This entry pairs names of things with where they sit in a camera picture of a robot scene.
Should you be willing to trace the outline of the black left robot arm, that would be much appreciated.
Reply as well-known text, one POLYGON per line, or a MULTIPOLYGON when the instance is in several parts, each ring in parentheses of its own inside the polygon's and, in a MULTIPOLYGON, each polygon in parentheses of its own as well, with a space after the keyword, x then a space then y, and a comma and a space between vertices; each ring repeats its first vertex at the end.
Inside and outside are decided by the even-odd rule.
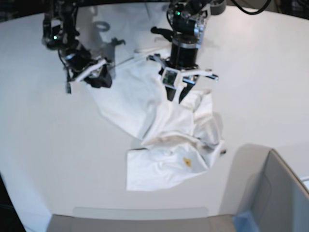
POLYGON ((225 10, 225 3, 213 0, 189 0, 181 3, 172 0, 166 11, 169 29, 152 27, 151 33, 163 36, 171 43, 170 57, 149 55, 148 59, 161 65, 161 82, 169 90, 182 86, 190 90, 199 77, 218 80, 212 71, 201 70, 196 64, 198 50, 202 45, 207 20, 225 10))

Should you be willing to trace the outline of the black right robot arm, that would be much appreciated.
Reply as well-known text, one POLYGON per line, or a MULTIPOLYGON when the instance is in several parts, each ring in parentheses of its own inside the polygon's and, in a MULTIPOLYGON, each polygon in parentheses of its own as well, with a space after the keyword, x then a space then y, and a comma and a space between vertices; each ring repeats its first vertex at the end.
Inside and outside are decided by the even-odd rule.
MULTIPOLYGON (((110 88, 112 77, 108 69, 111 60, 106 57, 94 59, 78 40, 76 19, 80 0, 47 0, 43 20, 42 40, 50 50, 56 50, 67 72, 67 84, 79 78, 94 88, 110 88)), ((197 71, 198 34, 195 29, 201 14, 191 12, 192 3, 171 1, 166 17, 171 29, 151 28, 151 33, 162 35, 171 42, 170 57, 163 59, 159 54, 149 55, 149 60, 160 63, 159 74, 163 78, 168 100, 174 98, 176 88, 175 71, 197 71)))

